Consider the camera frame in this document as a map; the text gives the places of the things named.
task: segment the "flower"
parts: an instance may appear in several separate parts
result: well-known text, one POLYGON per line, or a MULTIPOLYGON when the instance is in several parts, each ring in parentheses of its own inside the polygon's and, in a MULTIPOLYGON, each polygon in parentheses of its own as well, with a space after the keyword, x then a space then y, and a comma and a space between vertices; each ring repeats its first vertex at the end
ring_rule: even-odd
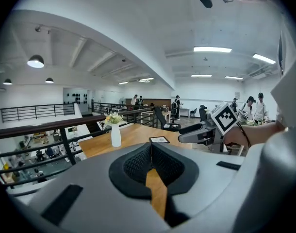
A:
POLYGON ((117 112, 106 115, 105 125, 119 124, 123 120, 117 112))

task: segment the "small tablet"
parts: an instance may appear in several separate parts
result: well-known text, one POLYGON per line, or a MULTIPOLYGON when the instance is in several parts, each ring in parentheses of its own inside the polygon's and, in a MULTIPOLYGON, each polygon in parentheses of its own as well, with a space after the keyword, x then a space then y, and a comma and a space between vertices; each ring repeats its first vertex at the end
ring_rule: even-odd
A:
POLYGON ((150 142, 169 143, 164 136, 149 137, 150 142))

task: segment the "black chair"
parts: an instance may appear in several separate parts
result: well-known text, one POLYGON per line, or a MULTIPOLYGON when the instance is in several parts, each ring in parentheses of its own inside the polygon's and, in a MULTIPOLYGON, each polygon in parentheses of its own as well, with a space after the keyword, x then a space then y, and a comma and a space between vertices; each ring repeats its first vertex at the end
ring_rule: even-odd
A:
POLYGON ((46 152, 46 155, 47 155, 50 159, 56 157, 51 147, 48 147, 48 148, 46 149, 45 152, 46 152))
POLYGON ((200 109, 199 109, 199 113, 200 113, 200 117, 201 117, 201 122, 204 122, 205 121, 205 115, 206 115, 206 112, 205 110, 207 109, 207 107, 205 107, 204 105, 200 105, 200 109))
POLYGON ((195 108, 193 111, 190 111, 190 117, 192 117, 193 115, 193 118, 196 116, 196 113, 197 113, 197 108, 195 108))
POLYGON ((37 156, 37 162, 41 162, 41 161, 45 161, 46 160, 45 157, 43 156, 43 153, 40 150, 38 150, 36 152, 36 156, 37 156))
POLYGON ((159 107, 155 107, 155 114, 156 114, 158 120, 161 122, 161 129, 162 130, 176 132, 181 129, 181 125, 178 123, 167 123, 166 119, 164 118, 159 107))

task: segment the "white vase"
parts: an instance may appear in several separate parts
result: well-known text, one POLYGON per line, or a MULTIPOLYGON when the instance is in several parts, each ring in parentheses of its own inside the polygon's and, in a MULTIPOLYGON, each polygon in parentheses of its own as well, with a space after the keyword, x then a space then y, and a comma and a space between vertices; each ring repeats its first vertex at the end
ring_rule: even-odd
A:
POLYGON ((113 147, 121 146, 121 134, 119 124, 111 125, 111 144, 113 145, 113 147))

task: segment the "wooden partition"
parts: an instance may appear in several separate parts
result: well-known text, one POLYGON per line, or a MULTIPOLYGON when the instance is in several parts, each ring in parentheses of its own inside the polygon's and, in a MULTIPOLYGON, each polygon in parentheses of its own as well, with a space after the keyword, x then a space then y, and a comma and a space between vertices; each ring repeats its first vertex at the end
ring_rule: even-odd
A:
MULTIPOLYGON (((125 99, 126 104, 131 104, 132 99, 125 99)), ((144 98, 144 104, 150 105, 151 103, 154 103, 154 105, 165 105, 171 110, 171 99, 146 99, 144 98)))

